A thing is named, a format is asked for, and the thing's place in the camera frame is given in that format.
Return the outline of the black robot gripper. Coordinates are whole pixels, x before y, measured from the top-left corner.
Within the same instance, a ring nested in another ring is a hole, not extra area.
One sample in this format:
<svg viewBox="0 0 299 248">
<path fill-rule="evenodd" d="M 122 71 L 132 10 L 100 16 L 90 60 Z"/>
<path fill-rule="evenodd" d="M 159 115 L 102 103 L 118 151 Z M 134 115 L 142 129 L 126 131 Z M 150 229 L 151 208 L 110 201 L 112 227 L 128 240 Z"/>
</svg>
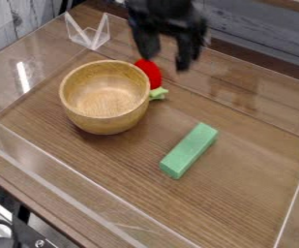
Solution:
<svg viewBox="0 0 299 248">
<path fill-rule="evenodd" d="M 159 33 L 176 36 L 176 71 L 190 69 L 206 46 L 204 0 L 126 0 L 138 51 L 151 60 L 160 51 Z"/>
</svg>

